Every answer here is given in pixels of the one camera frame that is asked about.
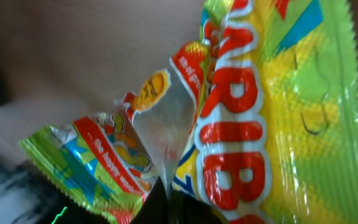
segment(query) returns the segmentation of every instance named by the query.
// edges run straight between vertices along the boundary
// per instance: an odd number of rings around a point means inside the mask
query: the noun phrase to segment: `red letter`
[[[241,142],[256,141],[262,137],[263,129],[257,121],[216,122],[203,126],[200,139],[203,144],[220,141]]]
[[[237,10],[237,9],[243,9],[247,7],[248,0],[235,0],[233,3],[233,6],[231,7],[231,11]]]
[[[252,170],[252,180],[240,179],[241,169]],[[226,171],[231,175],[231,188],[219,187],[216,173]],[[204,160],[204,186],[209,200],[223,210],[236,209],[239,199],[251,202],[257,199],[265,187],[265,161],[260,152],[237,152],[209,155]]]
[[[227,27],[224,29],[223,32],[223,40],[226,38],[228,39],[219,48],[219,57],[230,50],[240,49],[250,44],[254,40],[254,35],[249,29],[246,29],[244,27]]]
[[[215,72],[216,87],[205,101],[201,117],[207,117],[215,106],[222,102],[232,113],[242,113],[253,107],[258,95],[254,71],[252,68],[221,68]],[[244,94],[239,98],[231,95],[231,84],[242,84]]]

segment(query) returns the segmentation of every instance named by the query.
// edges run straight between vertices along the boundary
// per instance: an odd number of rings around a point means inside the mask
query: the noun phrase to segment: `haribo bag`
[[[208,0],[209,96],[172,187],[229,223],[358,223],[345,0]]]

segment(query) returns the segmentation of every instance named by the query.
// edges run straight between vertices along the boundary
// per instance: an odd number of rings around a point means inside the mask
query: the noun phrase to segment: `red lettering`
[[[233,6],[231,7],[231,11],[243,9],[247,7],[247,5],[248,5],[248,0],[236,0],[234,1]]]
[[[86,144],[89,146],[89,149],[92,151],[94,156],[107,170],[109,175],[116,181],[120,188],[125,192],[141,194],[140,188],[137,186],[135,180],[131,177],[131,175],[125,170],[124,164],[121,163],[120,160],[117,158],[117,155],[111,149],[108,140],[104,137],[98,125],[92,120],[90,120],[88,117],[74,121],[74,125],[77,127],[78,132],[81,134],[82,138],[85,140]],[[99,152],[99,149],[95,146],[95,140],[99,140],[100,146],[103,148],[104,152]],[[108,163],[103,158],[104,153],[108,153],[108,157],[116,166],[120,176],[116,176],[114,172],[109,168]],[[128,189],[127,186],[125,186],[120,181],[121,177],[123,177],[127,181],[129,186],[131,186],[135,190],[135,192]]]
[[[223,31],[223,39],[228,38],[219,48],[219,57],[230,50],[239,49],[250,44],[254,40],[254,34],[243,27],[227,27]]]
[[[240,179],[240,170],[252,170],[250,182]],[[219,187],[216,173],[226,171],[231,175],[231,188]],[[209,155],[204,159],[204,186],[211,203],[223,210],[237,208],[239,199],[251,202],[257,199],[265,187],[265,161],[260,152],[237,152]]]
[[[238,220],[230,221],[230,224],[265,224],[265,221],[256,215],[246,215]]]
[[[222,102],[232,113],[242,113],[253,107],[258,95],[254,71],[252,68],[220,68],[215,71],[216,87],[205,101],[201,117],[207,117],[215,106]],[[239,98],[231,95],[231,84],[242,84],[244,94]]]
[[[263,128],[257,121],[216,122],[201,128],[200,139],[203,144],[256,141],[262,137],[262,133]]]

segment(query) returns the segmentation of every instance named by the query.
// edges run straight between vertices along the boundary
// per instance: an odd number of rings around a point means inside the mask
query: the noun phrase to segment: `blue stripe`
[[[186,152],[186,154],[179,160],[179,166],[181,166],[182,164],[184,164],[192,155],[192,153],[194,152],[194,150],[196,149],[196,145],[193,145],[190,150],[188,152]]]
[[[277,54],[297,44],[302,38],[318,27],[322,21],[323,12],[321,11],[320,4],[318,0],[312,0],[278,45]]]
[[[191,177],[186,175],[185,179],[186,179],[186,183],[183,183],[178,177],[174,177],[173,182],[175,184],[179,185],[183,190],[194,195],[193,186],[191,186]]]

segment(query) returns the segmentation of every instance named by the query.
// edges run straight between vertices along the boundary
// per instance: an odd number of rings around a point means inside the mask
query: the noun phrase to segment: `plastic wrapper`
[[[47,126],[21,147],[63,193],[111,223],[131,222],[158,179],[123,110]]]
[[[200,37],[211,88],[173,189],[228,223],[358,223],[348,3],[208,0]]]
[[[205,98],[209,57],[208,41],[188,42],[167,68],[144,82],[138,95],[124,97],[128,117],[167,191]]]

